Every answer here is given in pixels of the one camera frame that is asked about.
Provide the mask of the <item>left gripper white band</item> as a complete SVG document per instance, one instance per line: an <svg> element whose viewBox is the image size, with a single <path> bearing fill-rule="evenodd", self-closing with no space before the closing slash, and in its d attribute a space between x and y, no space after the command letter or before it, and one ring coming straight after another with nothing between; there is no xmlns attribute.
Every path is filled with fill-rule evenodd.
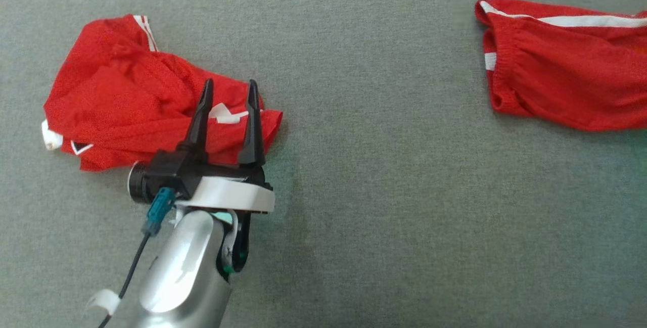
<svg viewBox="0 0 647 328"><path fill-rule="evenodd" d="M196 159L208 159L206 144L209 114L213 107L213 79L206 79L196 111L184 139L176 150L188 152ZM265 144L261 120L261 98L257 82L249 81L246 101L248 117L243 146L235 165L199 165L202 177L193 197L176 200L178 208L236 210L270 213L275 207L275 193L265 179Z"/></svg>

